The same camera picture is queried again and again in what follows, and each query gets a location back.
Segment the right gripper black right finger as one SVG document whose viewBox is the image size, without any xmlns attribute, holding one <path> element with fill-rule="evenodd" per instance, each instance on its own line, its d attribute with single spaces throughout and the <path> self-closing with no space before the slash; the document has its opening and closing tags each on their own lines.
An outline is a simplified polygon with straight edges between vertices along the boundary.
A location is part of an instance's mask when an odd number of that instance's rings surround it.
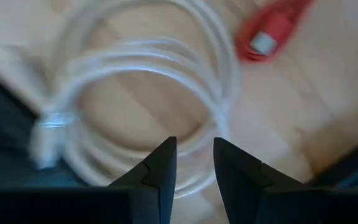
<svg viewBox="0 0 358 224">
<path fill-rule="evenodd" d="M 216 180 L 230 224 L 254 224 L 267 190 L 300 190 L 305 184 L 281 173 L 223 138 L 215 138 Z"/>
</svg>

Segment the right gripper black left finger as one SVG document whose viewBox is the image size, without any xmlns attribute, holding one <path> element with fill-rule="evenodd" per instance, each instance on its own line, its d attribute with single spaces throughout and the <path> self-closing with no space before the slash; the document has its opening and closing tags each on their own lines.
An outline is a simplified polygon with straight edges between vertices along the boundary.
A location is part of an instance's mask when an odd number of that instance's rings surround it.
<svg viewBox="0 0 358 224">
<path fill-rule="evenodd" d="M 169 137 L 108 185 L 120 193 L 113 224 L 170 224 L 177 179 L 177 139 Z"/>
</svg>

